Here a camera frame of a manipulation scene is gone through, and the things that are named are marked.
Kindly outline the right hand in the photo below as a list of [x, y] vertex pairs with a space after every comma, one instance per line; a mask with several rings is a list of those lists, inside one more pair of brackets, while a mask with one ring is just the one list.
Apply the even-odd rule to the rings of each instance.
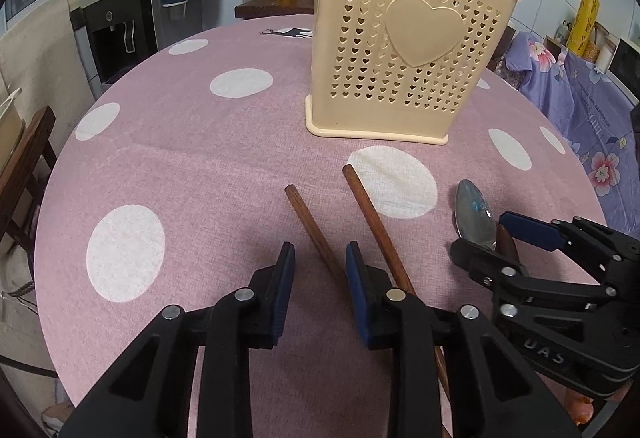
[[576, 426], [587, 424], [593, 418], [593, 400], [570, 388], [565, 391], [564, 408]]

